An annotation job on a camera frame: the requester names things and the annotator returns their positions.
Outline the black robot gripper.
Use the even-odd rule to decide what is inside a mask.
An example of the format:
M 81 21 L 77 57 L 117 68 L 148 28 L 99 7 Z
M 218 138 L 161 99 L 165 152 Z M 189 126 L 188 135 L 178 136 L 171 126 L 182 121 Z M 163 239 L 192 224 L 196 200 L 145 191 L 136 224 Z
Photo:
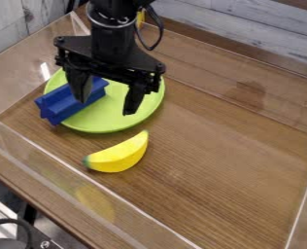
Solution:
M 57 36 L 56 64 L 63 68 L 75 99 L 91 95 L 92 76 L 128 85 L 123 115 L 136 113 L 145 94 L 157 93 L 165 65 L 135 42 L 139 30 L 125 26 L 91 26 L 87 36 Z

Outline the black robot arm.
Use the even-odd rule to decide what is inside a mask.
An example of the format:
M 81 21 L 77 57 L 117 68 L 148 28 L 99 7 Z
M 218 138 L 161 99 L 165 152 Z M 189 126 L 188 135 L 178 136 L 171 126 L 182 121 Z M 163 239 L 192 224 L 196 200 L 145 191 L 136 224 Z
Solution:
M 85 16 L 91 33 L 53 39 L 57 48 L 55 63 L 65 72 L 75 99 L 87 101 L 93 77 L 125 84 L 125 116 L 136 113 L 144 96 L 160 89 L 161 75 L 167 70 L 165 64 L 148 54 L 155 47 L 144 43 L 136 26 L 140 11 L 159 20 L 153 1 L 88 0 Z

